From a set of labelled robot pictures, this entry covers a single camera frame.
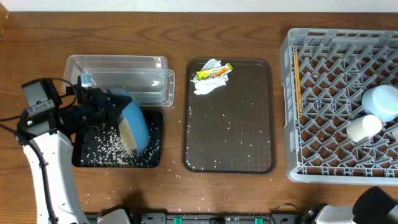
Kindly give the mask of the clear plastic bin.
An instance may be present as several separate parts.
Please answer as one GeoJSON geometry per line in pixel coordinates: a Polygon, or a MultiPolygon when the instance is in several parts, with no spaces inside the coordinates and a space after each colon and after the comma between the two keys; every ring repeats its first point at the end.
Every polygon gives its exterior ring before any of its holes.
{"type": "Polygon", "coordinates": [[[127,90],[140,106],[166,107],[174,103],[175,72],[163,56],[69,56],[63,78],[76,84],[83,73],[91,75],[93,88],[127,90]]]}

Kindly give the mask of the brown serving tray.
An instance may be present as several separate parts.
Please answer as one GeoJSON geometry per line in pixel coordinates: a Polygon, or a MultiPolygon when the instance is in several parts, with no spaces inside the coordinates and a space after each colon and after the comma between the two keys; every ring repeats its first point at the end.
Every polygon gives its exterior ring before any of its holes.
{"type": "Polygon", "coordinates": [[[193,75],[207,58],[187,65],[182,162],[191,172],[266,174],[276,164],[270,65],[256,58],[222,58],[233,71],[226,85],[196,95],[193,75]]]}

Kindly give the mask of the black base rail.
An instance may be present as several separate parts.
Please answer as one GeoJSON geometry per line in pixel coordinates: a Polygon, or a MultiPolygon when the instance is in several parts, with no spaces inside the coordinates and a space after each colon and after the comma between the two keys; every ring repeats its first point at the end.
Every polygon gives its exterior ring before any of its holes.
{"type": "Polygon", "coordinates": [[[137,224],[294,224],[298,215],[293,213],[255,214],[210,214],[210,213],[132,213],[126,206],[117,205],[101,213],[87,213],[89,223],[100,223],[102,215],[109,215],[117,208],[127,213],[127,220],[137,224]]]}

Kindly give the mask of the yellow green snack wrapper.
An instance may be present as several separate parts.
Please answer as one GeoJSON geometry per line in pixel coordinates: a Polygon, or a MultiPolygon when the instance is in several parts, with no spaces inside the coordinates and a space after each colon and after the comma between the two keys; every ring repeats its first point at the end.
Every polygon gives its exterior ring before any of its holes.
{"type": "Polygon", "coordinates": [[[206,80],[209,78],[220,77],[225,73],[228,73],[233,70],[233,66],[230,63],[226,63],[221,67],[211,68],[208,70],[203,70],[196,72],[196,78],[198,81],[206,80]]]}

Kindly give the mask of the wooden chopstick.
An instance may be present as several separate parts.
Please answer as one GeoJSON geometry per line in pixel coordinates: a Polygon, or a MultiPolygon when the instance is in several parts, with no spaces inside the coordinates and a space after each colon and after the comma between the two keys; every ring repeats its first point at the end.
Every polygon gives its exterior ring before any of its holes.
{"type": "Polygon", "coordinates": [[[301,95],[301,86],[300,86],[300,71],[299,71],[299,58],[297,49],[295,49],[295,76],[296,76],[296,89],[297,89],[297,100],[298,100],[298,111],[302,112],[302,95],[301,95]]]}
{"type": "Polygon", "coordinates": [[[297,100],[297,119],[300,119],[300,112],[302,110],[301,105],[301,94],[300,94],[300,73],[299,73],[299,60],[297,49],[294,52],[294,73],[295,73],[295,89],[296,89],[296,100],[297,100]]]}

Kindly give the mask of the white tissue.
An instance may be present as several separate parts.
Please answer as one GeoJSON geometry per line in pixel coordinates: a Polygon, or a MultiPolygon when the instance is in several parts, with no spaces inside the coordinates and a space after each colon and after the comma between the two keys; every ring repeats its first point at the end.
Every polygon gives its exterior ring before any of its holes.
{"type": "MultiPolygon", "coordinates": [[[[200,71],[203,70],[208,70],[211,68],[216,68],[216,67],[221,67],[223,66],[221,64],[220,60],[217,60],[215,58],[209,59],[206,64],[202,67],[200,71]]],[[[196,95],[207,95],[210,92],[212,92],[214,89],[225,86],[226,82],[229,80],[228,78],[228,73],[225,73],[224,75],[220,77],[214,77],[214,78],[209,78],[206,80],[201,80],[198,81],[196,78],[196,72],[193,74],[193,78],[190,80],[194,86],[195,86],[195,91],[194,94],[196,95]]]]}

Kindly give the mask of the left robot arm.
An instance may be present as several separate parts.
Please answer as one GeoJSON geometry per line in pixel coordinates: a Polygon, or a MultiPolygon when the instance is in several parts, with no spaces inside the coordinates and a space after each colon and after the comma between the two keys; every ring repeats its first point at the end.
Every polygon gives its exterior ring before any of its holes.
{"type": "Polygon", "coordinates": [[[62,107],[53,78],[22,85],[29,107],[17,124],[15,137],[23,147],[34,181],[38,223],[89,223],[72,169],[71,136],[100,133],[111,127],[132,101],[100,88],[70,84],[73,101],[62,107]]]}

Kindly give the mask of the grey dishwasher rack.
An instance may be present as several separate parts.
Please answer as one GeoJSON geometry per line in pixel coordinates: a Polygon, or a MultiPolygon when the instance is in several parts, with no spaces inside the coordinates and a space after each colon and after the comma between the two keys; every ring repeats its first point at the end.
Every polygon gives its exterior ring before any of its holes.
{"type": "Polygon", "coordinates": [[[284,153],[292,182],[397,184],[397,121],[371,139],[352,141],[346,127],[365,115],[365,91],[397,86],[397,32],[292,28],[279,49],[284,91],[284,153]],[[303,110],[297,119],[294,52],[303,110]]]}

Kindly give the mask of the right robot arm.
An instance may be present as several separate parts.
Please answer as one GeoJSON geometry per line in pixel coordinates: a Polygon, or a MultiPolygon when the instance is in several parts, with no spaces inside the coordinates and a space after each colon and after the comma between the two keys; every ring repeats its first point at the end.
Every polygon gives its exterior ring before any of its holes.
{"type": "Polygon", "coordinates": [[[295,223],[397,224],[397,199],[374,186],[365,191],[354,205],[336,207],[319,204],[296,218],[295,223]]]}

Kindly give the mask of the dark blue bowl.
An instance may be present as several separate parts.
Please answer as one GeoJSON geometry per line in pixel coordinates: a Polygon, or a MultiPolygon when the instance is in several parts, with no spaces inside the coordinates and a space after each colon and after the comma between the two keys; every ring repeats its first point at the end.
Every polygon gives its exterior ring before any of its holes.
{"type": "Polygon", "coordinates": [[[113,88],[110,92],[131,99],[131,102],[124,107],[117,123],[124,151],[129,156],[136,156],[149,145],[149,130],[144,115],[129,91],[113,88]]]}

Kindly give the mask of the pink white cup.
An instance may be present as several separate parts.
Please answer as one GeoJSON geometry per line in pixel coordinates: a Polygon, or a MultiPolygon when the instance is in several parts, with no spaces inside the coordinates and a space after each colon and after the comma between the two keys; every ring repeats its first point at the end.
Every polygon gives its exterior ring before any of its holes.
{"type": "Polygon", "coordinates": [[[398,128],[392,130],[392,135],[396,141],[398,141],[398,128]]]}

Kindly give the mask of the light blue small bowl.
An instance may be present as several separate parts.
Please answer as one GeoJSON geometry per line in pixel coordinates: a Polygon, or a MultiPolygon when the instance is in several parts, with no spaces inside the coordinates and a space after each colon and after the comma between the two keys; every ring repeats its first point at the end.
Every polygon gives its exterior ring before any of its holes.
{"type": "Polygon", "coordinates": [[[377,116],[382,122],[390,122],[397,117],[397,88],[379,85],[364,92],[361,99],[367,114],[377,116]]]}

